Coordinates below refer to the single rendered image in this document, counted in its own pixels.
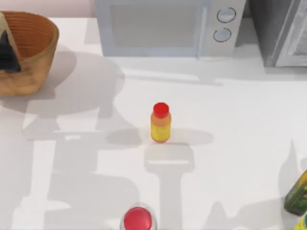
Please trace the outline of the microwave knob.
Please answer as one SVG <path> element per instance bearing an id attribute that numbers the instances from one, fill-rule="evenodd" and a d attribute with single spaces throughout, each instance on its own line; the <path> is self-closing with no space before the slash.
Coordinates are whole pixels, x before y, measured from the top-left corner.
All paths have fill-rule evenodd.
<path id="1" fill-rule="evenodd" d="M 232 36 L 232 32 L 228 28 L 222 28 L 215 30 L 213 33 L 213 39 L 218 43 L 223 43 L 228 41 Z"/>
<path id="2" fill-rule="evenodd" d="M 217 20 L 221 23 L 229 23 L 233 21 L 235 17 L 236 11 L 231 7 L 220 9 L 217 13 Z"/>

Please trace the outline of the brown woven basket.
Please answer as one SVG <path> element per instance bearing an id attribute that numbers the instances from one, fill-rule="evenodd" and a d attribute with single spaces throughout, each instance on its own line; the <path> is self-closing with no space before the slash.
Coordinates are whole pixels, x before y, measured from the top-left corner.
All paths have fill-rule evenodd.
<path id="1" fill-rule="evenodd" d="M 59 30 L 48 18 L 24 11 L 1 11 L 20 53 L 21 72 L 0 70 L 0 96 L 38 92 L 45 83 L 55 55 Z"/>

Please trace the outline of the green and yellow carton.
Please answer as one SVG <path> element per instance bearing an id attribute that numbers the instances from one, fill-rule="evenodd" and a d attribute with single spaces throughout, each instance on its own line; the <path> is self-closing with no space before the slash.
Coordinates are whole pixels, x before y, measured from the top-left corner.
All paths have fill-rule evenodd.
<path id="1" fill-rule="evenodd" d="M 286 195 L 284 209 L 299 217 L 307 212 L 307 170 L 303 172 Z"/>

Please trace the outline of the orange bottle with red cap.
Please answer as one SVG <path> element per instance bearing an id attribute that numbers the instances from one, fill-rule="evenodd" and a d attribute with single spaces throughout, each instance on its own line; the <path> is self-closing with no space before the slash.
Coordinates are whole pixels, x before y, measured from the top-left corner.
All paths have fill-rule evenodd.
<path id="1" fill-rule="evenodd" d="M 168 141 L 171 136 L 171 114 L 165 102 L 158 102 L 153 106 L 150 134 L 158 143 Z"/>

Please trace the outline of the black and beige wedge object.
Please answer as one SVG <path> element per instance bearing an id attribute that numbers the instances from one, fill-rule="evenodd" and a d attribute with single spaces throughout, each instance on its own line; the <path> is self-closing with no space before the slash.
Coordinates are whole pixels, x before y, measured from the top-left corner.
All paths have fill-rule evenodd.
<path id="1" fill-rule="evenodd" d="M 0 70 L 6 73 L 21 72 L 20 53 L 7 20 L 0 12 Z"/>

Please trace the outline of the pale microwave oven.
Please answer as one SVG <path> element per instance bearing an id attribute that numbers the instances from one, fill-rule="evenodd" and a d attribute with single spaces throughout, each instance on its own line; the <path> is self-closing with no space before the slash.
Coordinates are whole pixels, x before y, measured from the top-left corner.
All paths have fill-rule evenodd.
<path id="1" fill-rule="evenodd" d="M 246 0 L 207 0 L 207 2 L 207 21 L 200 58 L 231 56 L 236 45 Z M 235 19 L 229 23 L 219 22 L 217 20 L 218 11 L 228 7 L 235 9 Z M 232 36 L 228 41 L 218 43 L 213 39 L 213 33 L 224 27 L 232 32 Z"/>

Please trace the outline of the grey cabinet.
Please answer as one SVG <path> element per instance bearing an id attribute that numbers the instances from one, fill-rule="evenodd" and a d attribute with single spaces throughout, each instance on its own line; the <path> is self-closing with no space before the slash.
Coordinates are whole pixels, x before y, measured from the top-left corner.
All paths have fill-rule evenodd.
<path id="1" fill-rule="evenodd" d="M 264 66 L 277 67 L 282 32 L 293 0 L 249 0 Z"/>

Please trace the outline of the microwave oven door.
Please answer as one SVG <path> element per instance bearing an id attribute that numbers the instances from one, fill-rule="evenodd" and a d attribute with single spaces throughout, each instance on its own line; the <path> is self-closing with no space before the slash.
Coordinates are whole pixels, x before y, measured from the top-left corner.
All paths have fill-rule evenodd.
<path id="1" fill-rule="evenodd" d="M 198 57 L 207 0 L 94 0 L 104 56 Z"/>

